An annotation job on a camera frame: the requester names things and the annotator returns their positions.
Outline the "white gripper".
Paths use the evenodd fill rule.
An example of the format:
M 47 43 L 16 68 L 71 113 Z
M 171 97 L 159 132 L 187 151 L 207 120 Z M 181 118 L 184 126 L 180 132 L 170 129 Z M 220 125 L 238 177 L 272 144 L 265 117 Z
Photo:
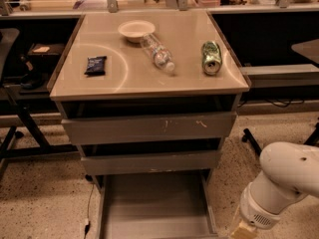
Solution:
M 240 223 L 230 234 L 232 239 L 255 239 L 258 235 L 257 229 L 270 230 L 280 220 L 280 216 L 271 214 L 264 210 L 252 197 L 251 185 L 249 183 L 243 190 L 239 212 L 242 219 L 247 223 Z

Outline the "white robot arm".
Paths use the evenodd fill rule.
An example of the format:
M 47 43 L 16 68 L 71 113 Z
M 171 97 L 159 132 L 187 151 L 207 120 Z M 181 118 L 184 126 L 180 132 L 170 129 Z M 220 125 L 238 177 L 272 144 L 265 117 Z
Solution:
M 270 230 L 280 214 L 306 196 L 319 197 L 319 148 L 273 142 L 259 156 L 261 171 L 240 196 L 229 239 L 255 239 Z

